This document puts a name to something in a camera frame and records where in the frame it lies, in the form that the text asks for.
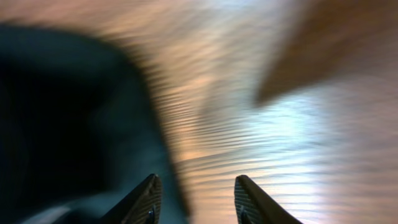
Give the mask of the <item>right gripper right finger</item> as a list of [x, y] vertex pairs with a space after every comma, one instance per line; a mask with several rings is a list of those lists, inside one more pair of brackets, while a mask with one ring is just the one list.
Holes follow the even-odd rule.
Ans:
[[234, 204], [239, 224], [302, 224], [246, 175], [235, 179]]

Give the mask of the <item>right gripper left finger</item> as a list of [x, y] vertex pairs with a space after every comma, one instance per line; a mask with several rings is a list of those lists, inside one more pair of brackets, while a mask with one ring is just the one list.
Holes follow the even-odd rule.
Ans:
[[147, 176], [108, 213], [102, 224], [158, 224], [162, 201], [162, 182], [158, 175]]

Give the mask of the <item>black t-shirt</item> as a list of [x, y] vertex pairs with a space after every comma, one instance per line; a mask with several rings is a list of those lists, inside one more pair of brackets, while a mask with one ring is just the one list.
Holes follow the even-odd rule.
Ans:
[[74, 32], [1, 25], [1, 222], [99, 223], [151, 174], [149, 214], [186, 223], [144, 71]]

